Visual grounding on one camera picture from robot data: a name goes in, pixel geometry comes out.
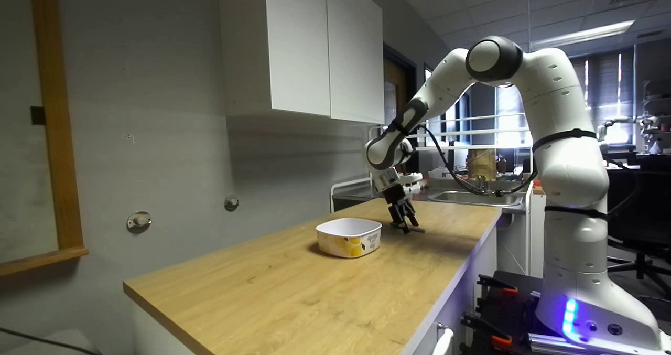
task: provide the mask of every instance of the sink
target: sink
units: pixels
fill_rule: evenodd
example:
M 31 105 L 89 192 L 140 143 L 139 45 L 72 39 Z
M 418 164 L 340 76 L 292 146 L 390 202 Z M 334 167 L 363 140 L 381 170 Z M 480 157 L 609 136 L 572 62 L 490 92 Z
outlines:
M 511 207 L 519 205 L 524 197 L 522 195 L 504 195 L 503 197 L 482 196 L 471 194 L 467 191 L 443 191 L 429 196 L 432 202 L 460 203 L 463 205 Z

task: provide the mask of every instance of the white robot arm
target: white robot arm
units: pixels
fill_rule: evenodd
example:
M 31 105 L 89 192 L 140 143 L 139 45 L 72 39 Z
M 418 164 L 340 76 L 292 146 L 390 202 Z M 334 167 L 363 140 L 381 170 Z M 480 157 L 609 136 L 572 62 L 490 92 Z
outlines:
M 410 156 L 417 125 L 444 113 L 475 82 L 512 83 L 522 95 L 538 175 L 547 194 L 544 286 L 537 317 L 569 343 L 596 353 L 664 355 L 669 336 L 607 274 L 608 175 L 570 60 L 559 49 L 525 53 L 503 37 L 455 49 L 388 128 L 364 148 L 394 221 L 417 224 L 393 166 Z

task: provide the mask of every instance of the bowl with lemon print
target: bowl with lemon print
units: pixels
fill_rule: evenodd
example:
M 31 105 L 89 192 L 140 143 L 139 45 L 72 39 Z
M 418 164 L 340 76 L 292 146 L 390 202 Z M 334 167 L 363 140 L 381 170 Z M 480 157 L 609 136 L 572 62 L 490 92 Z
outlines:
M 380 247 L 382 224 L 377 221 L 343 217 L 317 226 L 317 243 L 322 252 L 356 259 Z

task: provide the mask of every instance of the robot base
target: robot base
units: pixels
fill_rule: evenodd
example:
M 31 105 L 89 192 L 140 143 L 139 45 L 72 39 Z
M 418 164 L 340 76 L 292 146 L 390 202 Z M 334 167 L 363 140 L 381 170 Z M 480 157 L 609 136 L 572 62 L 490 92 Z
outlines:
M 607 272 L 569 272 L 546 262 L 543 286 L 536 317 L 582 353 L 671 353 L 671 338 L 652 312 Z

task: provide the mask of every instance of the black chair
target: black chair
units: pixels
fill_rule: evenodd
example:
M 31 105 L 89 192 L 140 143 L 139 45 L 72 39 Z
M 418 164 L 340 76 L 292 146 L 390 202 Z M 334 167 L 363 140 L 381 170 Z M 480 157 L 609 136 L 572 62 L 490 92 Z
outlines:
M 608 257 L 615 263 L 608 272 L 636 271 L 636 278 L 647 276 L 671 298 L 669 286 L 660 274 L 671 276 L 671 270 L 652 264 L 652 257 L 669 257 L 671 245 L 671 173 L 636 171 L 640 195 L 608 224 L 608 245 L 635 253 L 634 261 Z M 635 178 L 626 170 L 609 170 L 608 209 L 624 200 L 635 187 Z

